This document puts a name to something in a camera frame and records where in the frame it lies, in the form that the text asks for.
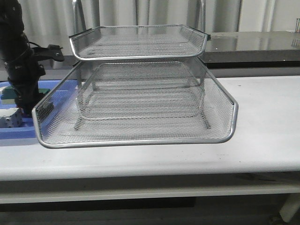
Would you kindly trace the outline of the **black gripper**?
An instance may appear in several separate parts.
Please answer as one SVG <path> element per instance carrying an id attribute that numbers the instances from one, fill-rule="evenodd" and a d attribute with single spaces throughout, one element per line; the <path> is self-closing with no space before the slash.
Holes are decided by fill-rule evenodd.
<path id="1" fill-rule="evenodd" d="M 45 75 L 44 66 L 39 62 L 44 60 L 63 62 L 61 50 L 62 47 L 58 45 L 4 48 L 4 65 L 8 81 L 17 94 L 15 104 L 22 109 L 24 116 L 32 117 L 32 109 L 44 97 L 38 90 L 38 80 Z"/>

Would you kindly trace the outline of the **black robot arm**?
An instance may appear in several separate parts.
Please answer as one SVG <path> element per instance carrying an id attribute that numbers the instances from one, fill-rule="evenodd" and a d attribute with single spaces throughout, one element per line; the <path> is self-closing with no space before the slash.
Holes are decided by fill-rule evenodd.
<path id="1" fill-rule="evenodd" d="M 8 74 L 8 81 L 16 93 L 15 103 L 26 116 L 31 116 L 34 106 L 44 97 L 39 92 L 38 81 L 45 75 L 40 61 L 63 62 L 61 47 L 37 44 L 31 47 L 24 33 L 22 6 L 16 0 L 0 2 L 0 60 Z"/>

